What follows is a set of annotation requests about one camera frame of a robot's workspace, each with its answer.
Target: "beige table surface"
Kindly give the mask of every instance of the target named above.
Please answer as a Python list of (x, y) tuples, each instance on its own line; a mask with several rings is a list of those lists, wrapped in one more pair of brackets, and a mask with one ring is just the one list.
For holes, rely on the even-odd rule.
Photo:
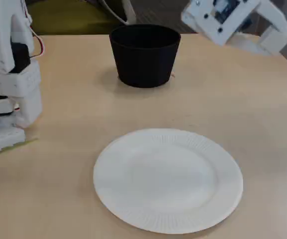
[[(183, 35), (175, 78), (117, 80), (107, 36), (47, 36), (39, 140), (0, 154), (0, 239), (287, 239), (287, 61)], [(113, 216), (93, 165), (116, 137), (149, 127), (205, 135), (238, 162), (244, 195), (214, 228), (167, 236)]]

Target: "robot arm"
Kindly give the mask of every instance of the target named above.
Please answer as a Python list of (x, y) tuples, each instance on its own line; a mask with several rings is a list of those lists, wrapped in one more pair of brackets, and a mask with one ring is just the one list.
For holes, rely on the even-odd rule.
[[(253, 12), (271, 23), (258, 43), (238, 32)], [(192, 0), (182, 21), (218, 45), (265, 55), (279, 54), (287, 45), (287, 20), (269, 0)]]
[[(0, 150), (24, 141), (24, 130), (18, 126), (30, 126), (42, 111), (39, 65), (29, 57), (34, 50), (30, 24), (24, 0), (0, 0), (0, 95), (4, 96), (0, 99)], [(25, 47), (18, 54), (19, 45)]]

